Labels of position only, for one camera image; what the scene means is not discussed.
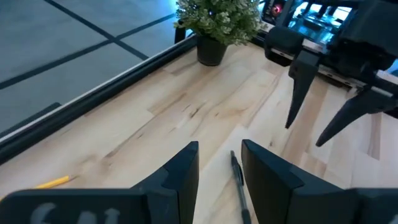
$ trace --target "wood grain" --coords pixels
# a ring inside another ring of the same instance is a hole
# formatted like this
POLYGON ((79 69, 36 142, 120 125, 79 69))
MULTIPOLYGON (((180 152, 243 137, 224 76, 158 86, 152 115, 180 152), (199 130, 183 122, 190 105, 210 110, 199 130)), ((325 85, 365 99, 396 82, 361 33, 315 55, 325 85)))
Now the wood grain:
POLYGON ((254 45, 228 47, 218 67, 192 50, 3 164, 0 195, 64 175, 76 178, 61 187, 131 187, 198 140, 194 223, 241 223, 229 151, 244 138, 340 187, 397 187, 398 121, 366 115, 315 147, 347 92, 316 78, 285 129, 287 71, 254 45))

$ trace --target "black flower pot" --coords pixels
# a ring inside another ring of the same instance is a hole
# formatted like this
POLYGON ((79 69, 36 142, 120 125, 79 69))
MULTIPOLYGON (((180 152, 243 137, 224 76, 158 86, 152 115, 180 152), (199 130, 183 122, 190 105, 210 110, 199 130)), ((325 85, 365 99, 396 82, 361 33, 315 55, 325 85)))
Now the black flower pot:
POLYGON ((207 36, 198 37, 198 61, 206 66, 217 66, 223 60, 228 46, 207 36))

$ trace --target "green leaves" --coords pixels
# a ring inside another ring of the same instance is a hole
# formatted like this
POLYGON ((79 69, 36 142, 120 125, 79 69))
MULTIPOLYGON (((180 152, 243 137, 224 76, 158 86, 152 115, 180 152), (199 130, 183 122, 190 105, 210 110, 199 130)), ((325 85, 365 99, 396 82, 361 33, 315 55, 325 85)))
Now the green leaves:
POLYGON ((259 0, 178 0, 177 17, 199 35, 219 42, 246 44, 259 27, 259 0))

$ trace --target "potted plant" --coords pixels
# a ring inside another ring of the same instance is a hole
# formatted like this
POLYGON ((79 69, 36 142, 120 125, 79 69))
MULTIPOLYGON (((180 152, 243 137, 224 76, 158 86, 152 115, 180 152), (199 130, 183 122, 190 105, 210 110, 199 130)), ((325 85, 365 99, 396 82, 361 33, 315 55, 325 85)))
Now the potted plant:
POLYGON ((178 0, 175 27, 198 35, 198 61, 219 65, 228 45, 246 44, 259 30, 259 0, 178 0))

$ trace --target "yellow pencil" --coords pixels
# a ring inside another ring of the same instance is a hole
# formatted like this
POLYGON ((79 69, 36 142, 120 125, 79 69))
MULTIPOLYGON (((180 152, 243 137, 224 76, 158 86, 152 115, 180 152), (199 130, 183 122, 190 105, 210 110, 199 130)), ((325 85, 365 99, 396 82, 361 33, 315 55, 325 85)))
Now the yellow pencil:
POLYGON ((53 181, 47 182, 45 184, 40 184, 40 185, 34 187, 34 189, 49 189, 49 188, 56 187, 61 184, 67 183, 68 181, 70 181, 72 179, 73 178, 68 175, 68 176, 61 177, 61 178, 55 179, 53 181))

